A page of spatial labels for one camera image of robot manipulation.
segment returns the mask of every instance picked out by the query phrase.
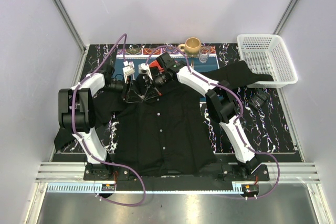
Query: metal floor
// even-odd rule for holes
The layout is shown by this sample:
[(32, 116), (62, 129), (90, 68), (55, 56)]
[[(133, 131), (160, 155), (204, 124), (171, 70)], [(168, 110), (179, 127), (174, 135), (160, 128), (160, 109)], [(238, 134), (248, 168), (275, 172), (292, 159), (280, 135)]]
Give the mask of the metal floor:
[[(269, 190), (270, 185), (260, 185)], [(114, 200), (136, 202), (140, 195), (113, 195)], [(250, 200), (215, 195), (147, 195), (140, 207), (100, 202), (91, 194), (47, 193), (39, 224), (111, 223), (318, 223), (304, 185), (281, 184), (268, 197)]]

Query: black marble table surface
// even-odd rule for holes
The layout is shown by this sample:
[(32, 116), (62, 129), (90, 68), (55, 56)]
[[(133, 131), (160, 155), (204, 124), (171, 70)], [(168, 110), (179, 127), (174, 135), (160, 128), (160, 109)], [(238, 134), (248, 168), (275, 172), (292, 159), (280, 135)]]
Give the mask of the black marble table surface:
[[(128, 54), (134, 55), (138, 53), (148, 53), (150, 49), (146, 49), (146, 52), (144, 52), (144, 48), (155, 48), (159, 45), (163, 44), (128, 44), (127, 52)], [(213, 52), (217, 54), (219, 67), (239, 60), (237, 44), (224, 43), (210, 45), (215, 46), (213, 47)], [(97, 67), (111, 47), (112, 45), (90, 45), (81, 79)], [(110, 58), (110, 63), (113, 64), (114, 60), (115, 59)], [(288, 124), (280, 104), (277, 90), (264, 89), (264, 92), (270, 95), (270, 101), (258, 111), (250, 108), (247, 102), (254, 92), (255, 89), (248, 87), (235, 90), (235, 93), (241, 98), (245, 107), (243, 118), (240, 121), (252, 147), (257, 151), (263, 152), (294, 153), (293, 141), (289, 133)], [(204, 127), (208, 131), (208, 138), (212, 143), (214, 152), (232, 153), (233, 148), (224, 130), (209, 118), (205, 103), (200, 102), (200, 113), (204, 116)], [(118, 148), (118, 124), (118, 120), (115, 115), (113, 115), (108, 125), (97, 129), (97, 135), (109, 153), (114, 153), (116, 148)], [(83, 153), (83, 150), (78, 142), (73, 142), (66, 146), (61, 153)]]

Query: white wall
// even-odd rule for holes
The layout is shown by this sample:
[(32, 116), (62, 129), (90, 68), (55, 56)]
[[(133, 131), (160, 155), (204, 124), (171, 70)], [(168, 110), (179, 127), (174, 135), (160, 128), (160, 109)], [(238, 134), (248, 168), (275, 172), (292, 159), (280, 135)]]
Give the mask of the white wall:
[(0, 0), (0, 223), (19, 223), (80, 52), (52, 0)]
[(300, 143), (336, 218), (336, 1), (301, 0), (281, 36), (299, 82), (284, 88)]
[(62, 0), (84, 43), (234, 42), (273, 33), (290, 0)]

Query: table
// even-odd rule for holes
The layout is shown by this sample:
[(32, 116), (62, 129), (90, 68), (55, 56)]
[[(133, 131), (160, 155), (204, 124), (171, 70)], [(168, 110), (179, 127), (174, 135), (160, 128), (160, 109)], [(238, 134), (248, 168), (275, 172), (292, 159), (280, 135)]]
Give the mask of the table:
[[(147, 57), (151, 51), (163, 44), (127, 44), (127, 57), (135, 60), (135, 65), (139, 60)], [(212, 46), (213, 58), (205, 64), (197, 64), (195, 61), (197, 71), (210, 71), (214, 67), (223, 67), (227, 64), (239, 60), (237, 44), (223, 43), (223, 44), (207, 44)], [(81, 74), (81, 79), (90, 73), (103, 60), (113, 45), (90, 45)], [(164, 50), (158, 50), (154, 53), (154, 57), (163, 53)], [(117, 56), (110, 58), (110, 64), (116, 66), (116, 73), (121, 73), (122, 60), (120, 59), (122, 52), (118, 49)], [(244, 109), (243, 119), (241, 120), (242, 127), (249, 139), (252, 147), (258, 151), (273, 152), (273, 153), (295, 153), (293, 140), (291, 138), (288, 123), (285, 119), (283, 109), (281, 107), (278, 91), (276, 89), (264, 89), (271, 99), (270, 102), (263, 106), (259, 111), (250, 108), (247, 103), (248, 99), (254, 94), (255, 89), (247, 87), (235, 90), (236, 94), (241, 98)], [(200, 113), (204, 117), (204, 127), (207, 128), (209, 141), (215, 153), (232, 153), (233, 148), (222, 130), (222, 128), (214, 123), (208, 116), (206, 104), (200, 102)], [(102, 143), (107, 148), (109, 153), (113, 154), (118, 147), (118, 124), (116, 117), (113, 115), (111, 121), (105, 127), (102, 126), (97, 129), (97, 134), (102, 140)], [(61, 153), (83, 153), (79, 143), (73, 142), (61, 150)]]

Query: black mount plate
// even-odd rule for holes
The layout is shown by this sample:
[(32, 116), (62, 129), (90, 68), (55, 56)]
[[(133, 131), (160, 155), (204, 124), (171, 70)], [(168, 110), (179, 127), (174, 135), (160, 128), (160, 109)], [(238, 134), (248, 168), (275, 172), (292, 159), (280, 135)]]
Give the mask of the black mount plate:
[(251, 181), (255, 182), (258, 175), (259, 181), (269, 181), (269, 174), (267, 165), (260, 165), (257, 170), (247, 177), (243, 177), (240, 174), (238, 165), (222, 165), (222, 173), (218, 174), (223, 178), (224, 181), (232, 182), (232, 181)]
[[(114, 167), (114, 171), (118, 172), (118, 181), (127, 181), (129, 179), (130, 171), (122, 167)], [(114, 175), (108, 170), (101, 170), (101, 173), (93, 174), (87, 167), (85, 167), (83, 180), (114, 180)]]

